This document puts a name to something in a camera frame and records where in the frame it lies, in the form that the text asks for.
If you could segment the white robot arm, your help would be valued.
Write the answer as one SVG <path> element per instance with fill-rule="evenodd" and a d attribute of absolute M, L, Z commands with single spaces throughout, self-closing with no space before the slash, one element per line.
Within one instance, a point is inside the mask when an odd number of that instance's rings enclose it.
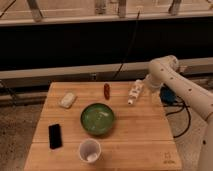
<path fill-rule="evenodd" d="M 151 60 L 145 84 L 151 91 L 166 84 L 207 123 L 202 140 L 197 171 L 213 171 L 213 93 L 180 75 L 174 55 Z"/>

